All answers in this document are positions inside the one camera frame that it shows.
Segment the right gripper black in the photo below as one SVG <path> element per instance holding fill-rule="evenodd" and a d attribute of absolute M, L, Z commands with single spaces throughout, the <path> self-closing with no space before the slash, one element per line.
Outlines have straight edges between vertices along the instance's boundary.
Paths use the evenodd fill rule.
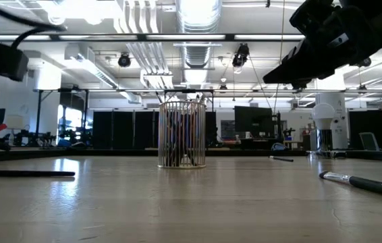
<path fill-rule="evenodd" d="M 343 65 L 357 66 L 370 58 L 375 46 L 370 24 L 357 6 L 333 0 L 306 0 L 291 16 L 290 24 L 305 36 L 282 60 L 263 76 L 265 84 L 291 84 L 302 90 L 324 73 Z"/>

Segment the thick black lettered makeup brush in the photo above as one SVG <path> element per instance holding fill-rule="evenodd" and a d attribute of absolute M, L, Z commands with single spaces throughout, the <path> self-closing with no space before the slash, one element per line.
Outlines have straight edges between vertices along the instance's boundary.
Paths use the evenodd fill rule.
<path fill-rule="evenodd" d="M 334 173 L 331 171 L 323 171 L 319 174 L 319 177 L 324 180 L 331 180 L 334 182 L 347 184 L 359 189 L 382 195 L 382 182 L 380 181 L 369 180 L 342 173 Z"/>

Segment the white light bulb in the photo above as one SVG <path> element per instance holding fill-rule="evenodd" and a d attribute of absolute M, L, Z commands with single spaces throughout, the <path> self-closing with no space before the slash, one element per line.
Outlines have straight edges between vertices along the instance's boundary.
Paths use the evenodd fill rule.
<path fill-rule="evenodd" d="M 312 118 L 318 130 L 330 130 L 335 109 L 327 103 L 319 103 L 312 109 Z"/>

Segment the white round pillar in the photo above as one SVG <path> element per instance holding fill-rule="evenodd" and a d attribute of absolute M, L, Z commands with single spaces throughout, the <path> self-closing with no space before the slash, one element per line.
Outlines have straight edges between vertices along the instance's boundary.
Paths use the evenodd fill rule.
<path fill-rule="evenodd" d="M 331 122 L 332 145 L 334 149 L 348 148 L 348 129 L 347 129 L 347 114 L 346 114 L 346 89 L 343 81 L 317 81 L 319 90 L 333 90 L 333 92 L 319 92 L 316 94 L 316 105 L 326 103 L 334 109 L 334 118 Z"/>

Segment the black partition panel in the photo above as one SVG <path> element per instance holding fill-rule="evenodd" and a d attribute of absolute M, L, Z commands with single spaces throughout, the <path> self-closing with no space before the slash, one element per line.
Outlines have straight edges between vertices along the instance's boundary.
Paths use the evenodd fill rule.
<path fill-rule="evenodd" d="M 158 147 L 158 111 L 95 111 L 95 149 L 144 150 Z"/>
<path fill-rule="evenodd" d="M 382 151 L 382 110 L 349 112 L 349 132 L 351 149 L 364 150 L 359 133 L 372 132 Z"/>

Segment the dark background desk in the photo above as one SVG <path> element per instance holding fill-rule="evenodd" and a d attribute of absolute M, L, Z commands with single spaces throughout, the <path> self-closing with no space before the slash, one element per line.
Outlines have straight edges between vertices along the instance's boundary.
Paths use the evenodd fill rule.
<path fill-rule="evenodd" d="M 293 150 L 296 146 L 297 149 L 302 148 L 302 141 L 293 141 L 293 140 L 284 140 L 280 141 L 276 138 L 241 138 L 240 139 L 240 148 L 242 150 L 268 150 L 271 151 L 271 147 L 274 143 L 279 142 L 284 144 Z"/>

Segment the black aluminium table frame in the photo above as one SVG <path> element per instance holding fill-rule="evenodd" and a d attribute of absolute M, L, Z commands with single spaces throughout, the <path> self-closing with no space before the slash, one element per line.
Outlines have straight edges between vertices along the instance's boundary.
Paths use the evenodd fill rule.
<path fill-rule="evenodd" d="M 209 149 L 208 157 L 302 157 L 309 153 L 306 151 L 266 151 L 266 150 L 225 150 Z M 156 157 L 158 150 L 105 150 L 105 149 L 35 149 L 17 148 L 10 151 L 0 151 L 0 161 L 19 159 L 35 159 L 47 157 L 70 157 L 70 156 L 113 156 L 113 157 Z M 382 151 L 346 151 L 346 157 L 351 159 L 367 159 L 382 161 Z"/>

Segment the silver ceiling duct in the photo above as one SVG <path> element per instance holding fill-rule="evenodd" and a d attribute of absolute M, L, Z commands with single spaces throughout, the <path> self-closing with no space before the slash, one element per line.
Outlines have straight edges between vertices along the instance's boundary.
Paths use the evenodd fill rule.
<path fill-rule="evenodd" d="M 178 32 L 186 34 L 216 33 L 221 18 L 222 0 L 175 0 Z M 212 47 L 209 43 L 184 43 L 184 80 L 191 85 L 203 84 L 208 77 Z"/>

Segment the black background rig frame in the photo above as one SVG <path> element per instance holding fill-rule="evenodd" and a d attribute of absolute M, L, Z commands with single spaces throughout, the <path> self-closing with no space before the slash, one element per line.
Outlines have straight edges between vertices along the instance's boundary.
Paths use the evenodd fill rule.
<path fill-rule="evenodd" d="M 92 145 L 92 127 L 93 127 L 93 118 L 94 118 L 94 112 L 95 111 L 158 111 L 159 112 L 159 101 L 157 103 L 154 103 L 154 107 L 150 108 L 148 107 L 148 103 L 144 103 L 140 96 L 134 94 L 134 92 L 125 92 L 125 91 L 144 91 L 143 94 L 150 94 L 150 95 L 156 95 L 155 93 L 158 92 L 160 96 L 164 97 L 166 96 L 168 99 L 175 96 L 178 92 L 191 92 L 196 90 L 126 90 L 126 89 L 93 89 L 93 90 L 87 90 L 87 89 L 76 89 L 76 88 L 60 88 L 55 90 L 34 90 L 38 93 L 37 98 L 37 110 L 36 110 L 36 123 L 31 124 L 31 128 L 35 131 L 35 136 L 38 138 L 40 137 L 40 132 L 47 134 L 48 132 L 53 132 L 53 135 L 56 135 L 57 137 L 67 137 L 67 130 L 61 130 L 57 128 L 61 124 L 59 123 L 59 118 L 56 116 L 56 113 L 58 111 L 57 105 L 61 105 L 61 98 L 63 95 L 70 96 L 70 104 L 62 104 L 65 108 L 63 108 L 63 111 L 65 111 L 68 108 L 77 109 L 80 112 L 80 115 L 83 114 L 83 117 L 81 117 L 80 121 L 78 121 L 78 126 L 76 128 L 76 132 L 80 132 L 80 139 L 77 138 L 70 138 L 70 140 L 66 140 L 65 142 L 73 143 L 74 142 L 82 142 L 84 146 L 93 148 Z M 83 92 L 85 95 L 84 99 L 80 99 L 78 101 L 73 101 L 72 96 L 77 93 Z M 47 98 L 49 94 L 51 93 L 58 93 L 59 98 L 57 98 L 58 104 L 54 104 L 52 107 L 47 107 L 47 105 L 42 105 L 42 102 L 44 98 Z M 225 110 L 229 109 L 231 112 L 234 113 L 234 107 L 230 104 L 230 107 L 224 107 Z M 92 122 L 89 129 L 87 129 L 87 116 L 88 111 L 93 111 L 92 119 L 89 121 Z M 261 132 L 258 136 L 254 136 L 254 138 L 276 138 L 280 141 L 284 141 L 284 138 L 282 136 L 281 131 L 281 125 L 280 122 L 282 122 L 283 113 L 274 113 L 272 114 L 273 117 L 273 123 L 274 123 L 274 130 L 275 134 L 271 137 L 265 136 L 263 132 Z M 221 131 L 222 127 L 217 127 L 217 112 L 216 109 L 214 110 L 214 107 L 208 107 L 206 108 L 206 148 L 211 145 L 212 142 L 218 142 L 217 140 L 217 129 Z"/>

